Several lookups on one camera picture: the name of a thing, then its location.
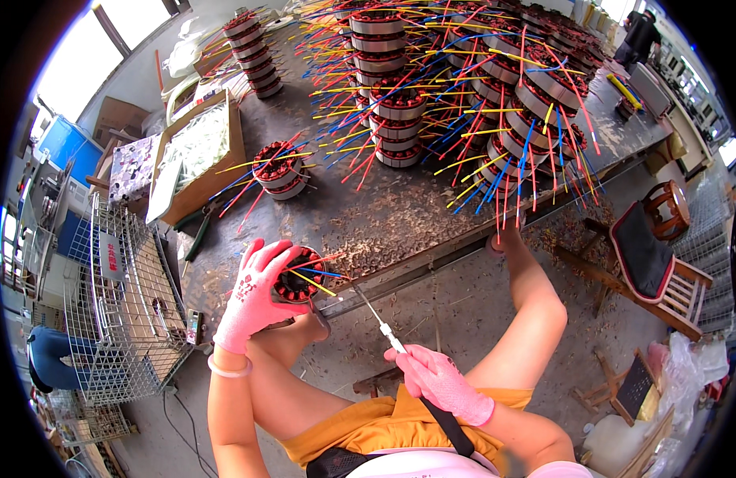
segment cardboard box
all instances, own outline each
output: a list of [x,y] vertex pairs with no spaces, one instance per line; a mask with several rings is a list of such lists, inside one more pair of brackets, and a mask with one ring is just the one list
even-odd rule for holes
[[240,127],[240,112],[237,110],[236,104],[233,102],[232,94],[228,92],[228,90],[222,90],[190,110],[185,114],[185,116],[176,120],[171,126],[163,131],[161,143],[158,146],[158,152],[155,156],[155,170],[153,172],[153,182],[150,185],[150,197],[153,196],[155,183],[158,181],[158,175],[161,173],[161,170],[158,169],[158,165],[163,159],[163,152],[166,148],[166,143],[171,141],[171,137],[179,130],[187,126],[191,119],[220,102],[225,102],[228,106],[227,121],[229,122],[229,151],[224,158],[220,159],[216,164],[204,171],[201,176],[195,178],[187,186],[184,186],[178,193],[174,194],[174,197],[171,200],[171,208],[163,215],[163,217],[161,217],[161,220],[166,224],[174,225],[185,215],[197,211],[208,203],[211,196],[232,184],[242,173],[245,173],[248,170],[246,167],[238,172],[234,172],[234,174],[216,173],[217,171],[225,170],[228,167],[245,163],[245,145],[243,143],[243,131]]
[[110,140],[109,131],[113,128],[141,138],[142,122],[149,115],[148,110],[139,106],[106,96],[99,109],[92,137],[98,145],[106,145]]

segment plastic bag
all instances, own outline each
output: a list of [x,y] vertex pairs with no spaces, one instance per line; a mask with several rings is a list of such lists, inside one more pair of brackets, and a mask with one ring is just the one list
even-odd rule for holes
[[178,35],[180,41],[174,45],[171,55],[163,61],[172,78],[181,78],[195,72],[192,64],[200,59],[203,47],[214,36],[212,33],[224,23],[224,16],[214,14],[190,18],[182,24]]
[[652,375],[655,376],[655,382],[659,382],[662,375],[662,368],[668,362],[668,356],[671,353],[669,348],[655,340],[650,342],[647,348],[647,364],[650,365]]
[[698,344],[695,350],[698,358],[698,366],[705,374],[705,385],[721,380],[729,373],[729,362],[726,360],[726,342],[713,340],[710,343]]
[[695,401],[705,386],[705,375],[697,358],[690,352],[690,340],[679,332],[671,334],[671,354],[662,370],[663,393],[658,406],[658,418],[662,420],[671,406],[673,434],[684,436],[689,430],[695,413]]
[[145,138],[162,133],[164,129],[166,129],[166,110],[158,109],[142,122],[142,134]]
[[663,475],[663,472],[669,468],[669,464],[672,464],[673,458],[679,450],[679,445],[681,445],[681,441],[675,438],[660,440],[642,478],[658,478],[658,476]]

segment green-handled pliers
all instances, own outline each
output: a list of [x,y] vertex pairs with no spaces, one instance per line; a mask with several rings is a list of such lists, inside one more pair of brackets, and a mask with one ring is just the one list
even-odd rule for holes
[[190,223],[194,219],[197,219],[201,215],[203,216],[203,222],[200,225],[200,229],[198,229],[198,234],[195,235],[195,241],[192,243],[192,247],[190,247],[190,250],[187,252],[187,254],[184,255],[185,263],[190,263],[198,253],[200,243],[201,241],[203,241],[203,236],[206,234],[206,229],[209,226],[211,215],[213,215],[214,210],[217,209],[219,209],[219,204],[215,200],[211,201],[194,213],[185,215],[184,217],[182,217],[182,219],[180,219],[178,223],[174,224],[173,228],[175,231],[178,232],[181,231],[186,224]]

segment gloved hand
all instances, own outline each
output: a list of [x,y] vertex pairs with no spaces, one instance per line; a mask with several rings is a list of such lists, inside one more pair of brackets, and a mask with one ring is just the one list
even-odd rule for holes
[[408,353],[389,349],[384,358],[397,362],[405,372],[405,387],[411,396],[424,396],[469,425],[478,427],[488,422],[496,403],[469,385],[451,358],[420,345],[404,347]]
[[305,304],[272,302],[270,290],[285,266],[301,254],[301,247],[289,240],[262,248],[263,239],[254,239],[240,261],[240,272],[227,309],[214,335],[214,343],[233,353],[245,353],[251,334],[294,315],[310,311]]

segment black seat cushion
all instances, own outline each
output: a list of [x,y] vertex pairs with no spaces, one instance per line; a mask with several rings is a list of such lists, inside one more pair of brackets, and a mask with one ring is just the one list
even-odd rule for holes
[[643,301],[660,302],[671,280],[675,258],[673,250],[652,234],[641,202],[631,204],[612,225],[610,238],[632,292]]

